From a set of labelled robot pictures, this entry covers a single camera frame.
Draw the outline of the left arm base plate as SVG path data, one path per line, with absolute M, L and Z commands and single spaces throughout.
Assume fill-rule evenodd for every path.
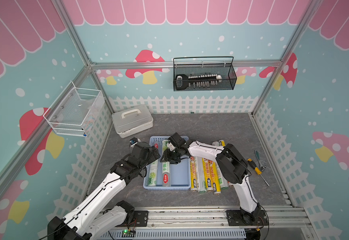
M 133 216 L 126 218 L 126 226 L 128 228 L 146 227 L 149 211 L 134 211 Z

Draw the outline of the yellow blue-label wrap roll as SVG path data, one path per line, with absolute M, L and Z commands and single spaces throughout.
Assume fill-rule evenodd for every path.
M 210 176 L 211 176 L 211 180 L 212 180 L 213 193 L 215 195 L 220 195 L 221 189 L 220 189 L 220 182 L 219 182 L 219 178 L 218 178 L 218 171 L 217 171 L 216 163 L 209 160 L 209 167 L 210 167 Z

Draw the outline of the light blue plastic basket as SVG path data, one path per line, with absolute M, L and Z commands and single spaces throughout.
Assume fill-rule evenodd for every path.
M 143 187 L 151 191 L 187 191 L 191 187 L 190 162 L 186 156 L 178 164 L 160 160 L 147 166 Z

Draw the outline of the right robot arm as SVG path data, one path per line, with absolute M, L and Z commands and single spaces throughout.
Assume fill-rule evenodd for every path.
M 243 220 L 253 223 L 258 219 L 262 206 L 250 186 L 248 161 L 235 146 L 213 146 L 191 139 L 186 141 L 178 133 L 174 133 L 168 138 L 168 147 L 163 151 L 160 162 L 178 164 L 183 156 L 200 157 L 215 162 L 223 177 L 234 186 Z

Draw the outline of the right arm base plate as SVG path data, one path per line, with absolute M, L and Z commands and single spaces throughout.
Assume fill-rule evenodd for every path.
M 226 210 L 228 225 L 231 227 L 258 227 L 262 228 L 269 224 L 269 217 L 264 210 L 255 212 L 254 214 L 244 213 L 241 210 Z

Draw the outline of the clear green wrap roll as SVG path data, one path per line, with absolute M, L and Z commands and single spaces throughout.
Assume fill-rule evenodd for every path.
M 195 165 L 196 165 L 196 176 L 197 176 L 197 191 L 199 193 L 205 193 L 205 178 L 204 178 L 204 170 L 203 170 L 203 160 L 200 157 L 195 157 Z

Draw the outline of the yellow red wrap roll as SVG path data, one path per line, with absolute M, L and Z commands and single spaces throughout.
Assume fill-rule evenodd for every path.
M 191 191 L 197 191 L 197 175 L 194 157 L 190 157 L 190 176 L 191 176 Z

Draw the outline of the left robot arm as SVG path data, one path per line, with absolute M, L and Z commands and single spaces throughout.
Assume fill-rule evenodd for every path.
M 156 147 L 134 139 L 129 154 L 116 162 L 99 186 L 63 218 L 54 217 L 47 226 L 47 240 L 96 240 L 110 229 L 133 224 L 134 207 L 120 201 L 107 213 L 100 212 L 146 167 L 160 158 Z

